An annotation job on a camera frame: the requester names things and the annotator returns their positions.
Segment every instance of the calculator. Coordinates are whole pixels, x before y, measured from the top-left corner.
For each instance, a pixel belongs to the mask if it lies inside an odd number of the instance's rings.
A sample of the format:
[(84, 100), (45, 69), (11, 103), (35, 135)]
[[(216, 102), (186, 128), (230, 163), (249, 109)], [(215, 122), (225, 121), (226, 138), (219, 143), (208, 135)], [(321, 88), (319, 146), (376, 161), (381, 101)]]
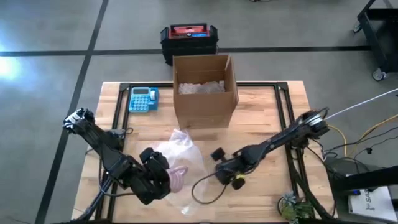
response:
[(134, 87), (131, 90), (129, 111), (131, 113), (146, 113), (157, 110), (159, 90), (152, 87)]

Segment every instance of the pink object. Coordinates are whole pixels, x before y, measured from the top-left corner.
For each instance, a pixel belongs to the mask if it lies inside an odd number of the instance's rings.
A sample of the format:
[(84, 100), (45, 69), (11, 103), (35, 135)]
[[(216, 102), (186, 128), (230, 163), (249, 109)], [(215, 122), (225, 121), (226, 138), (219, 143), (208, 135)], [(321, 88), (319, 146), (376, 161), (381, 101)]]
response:
[(170, 177), (170, 190), (172, 193), (179, 192), (184, 185), (184, 175), (188, 171), (186, 166), (178, 166), (173, 169), (167, 169), (167, 173)]

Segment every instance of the white cable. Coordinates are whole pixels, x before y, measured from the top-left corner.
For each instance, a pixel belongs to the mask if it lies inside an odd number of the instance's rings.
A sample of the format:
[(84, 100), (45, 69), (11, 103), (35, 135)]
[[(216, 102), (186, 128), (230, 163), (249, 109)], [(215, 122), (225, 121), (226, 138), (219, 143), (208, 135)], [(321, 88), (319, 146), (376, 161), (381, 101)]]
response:
[(354, 106), (350, 106), (349, 108), (346, 108), (346, 109), (341, 110), (341, 111), (339, 111), (339, 112), (337, 112), (337, 113), (335, 113), (335, 114), (330, 115), (329, 117), (325, 118), (325, 120), (327, 120), (327, 119), (329, 119), (329, 118), (332, 118), (332, 117), (334, 117), (334, 116), (336, 116), (336, 115), (338, 115), (338, 114), (340, 114), (340, 113), (342, 113), (342, 112), (344, 112), (344, 111), (348, 111), (348, 110), (353, 109), (353, 108), (355, 108), (355, 107), (357, 107), (357, 106), (361, 106), (361, 105), (363, 105), (363, 104), (365, 104), (365, 103), (367, 103), (367, 102), (370, 102), (370, 101), (372, 101), (372, 100), (375, 100), (375, 99), (377, 99), (377, 98), (379, 98), (379, 97), (382, 97), (382, 96), (385, 96), (385, 95), (390, 94), (390, 93), (392, 93), (392, 92), (395, 92), (395, 91), (397, 91), (397, 90), (398, 90), (398, 88), (396, 88), (395, 90), (388, 91), (387, 93), (383, 93), (383, 94), (381, 94), (381, 95), (375, 96), (374, 98), (368, 99), (368, 100), (366, 100), (366, 101), (364, 101), (364, 102), (362, 102), (362, 103), (358, 103), (358, 104), (356, 104), (356, 105), (354, 105)]

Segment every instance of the black cart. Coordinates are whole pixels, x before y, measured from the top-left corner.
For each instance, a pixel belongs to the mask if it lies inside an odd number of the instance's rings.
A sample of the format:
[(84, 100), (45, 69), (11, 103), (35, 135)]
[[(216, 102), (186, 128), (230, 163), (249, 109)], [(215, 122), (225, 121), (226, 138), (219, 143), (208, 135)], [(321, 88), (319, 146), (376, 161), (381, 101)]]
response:
[(398, 9), (370, 9), (374, 2), (370, 0), (358, 14), (353, 32), (365, 33), (379, 67), (373, 79), (381, 81), (398, 72)]

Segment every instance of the yellow cable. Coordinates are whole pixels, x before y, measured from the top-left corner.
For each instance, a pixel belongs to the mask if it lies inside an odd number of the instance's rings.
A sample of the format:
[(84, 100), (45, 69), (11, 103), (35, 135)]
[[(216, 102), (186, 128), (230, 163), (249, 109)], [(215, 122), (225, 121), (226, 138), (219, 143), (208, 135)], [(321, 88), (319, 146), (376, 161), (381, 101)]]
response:
[(336, 127), (334, 127), (334, 126), (332, 126), (330, 124), (329, 124), (329, 127), (331, 127), (334, 130), (336, 130), (341, 135), (341, 137), (343, 138), (343, 140), (344, 140), (344, 156), (347, 156), (347, 139), (346, 139), (346, 136), (338, 128), (336, 128)]
[[(371, 128), (369, 128), (368, 130), (366, 130), (365, 133), (363, 133), (363, 135), (361, 136), (360, 139), (362, 139), (363, 137), (365, 137), (365, 135), (369, 134), (373, 129), (378, 128), (379, 126), (381, 126), (381, 125), (383, 125), (383, 124), (386, 124), (387, 122), (390, 122), (390, 121), (392, 121), (393, 119), (395, 119), (395, 118), (397, 118), (397, 117), (398, 117), (398, 114), (397, 114), (397, 115), (394, 115), (394, 116), (392, 116), (392, 117), (390, 117), (389, 119), (387, 119), (387, 120), (385, 120), (385, 121), (382, 121), (382, 122), (380, 122), (380, 123), (378, 123), (378, 124), (375, 124), (373, 127), (371, 127)], [(355, 154), (357, 148), (358, 148), (358, 144), (355, 144), (354, 149), (348, 154), (348, 157), (350, 157), (350, 156), (352, 156), (353, 154)]]

